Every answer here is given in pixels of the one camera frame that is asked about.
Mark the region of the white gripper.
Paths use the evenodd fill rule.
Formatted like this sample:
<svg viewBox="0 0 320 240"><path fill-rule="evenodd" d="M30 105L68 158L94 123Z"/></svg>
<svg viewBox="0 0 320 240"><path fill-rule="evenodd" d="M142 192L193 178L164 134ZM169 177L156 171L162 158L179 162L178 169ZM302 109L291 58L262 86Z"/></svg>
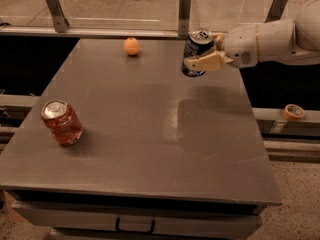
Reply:
<svg viewBox="0 0 320 240"><path fill-rule="evenodd" d="M224 33L213 33L218 51L187 57L184 65L193 71L218 71L228 63L235 68L254 67L258 63L257 26L241 25Z"/></svg>

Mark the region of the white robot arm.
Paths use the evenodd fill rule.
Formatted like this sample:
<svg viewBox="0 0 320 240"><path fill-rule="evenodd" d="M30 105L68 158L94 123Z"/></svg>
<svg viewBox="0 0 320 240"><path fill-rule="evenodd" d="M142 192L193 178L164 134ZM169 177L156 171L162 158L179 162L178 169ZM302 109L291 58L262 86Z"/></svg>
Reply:
<svg viewBox="0 0 320 240"><path fill-rule="evenodd" d="M193 71L221 70L226 64L235 68L254 67L260 62L284 65L320 63L320 0L306 2L294 20L247 24L226 34L214 33L213 49L184 59Z"/></svg>

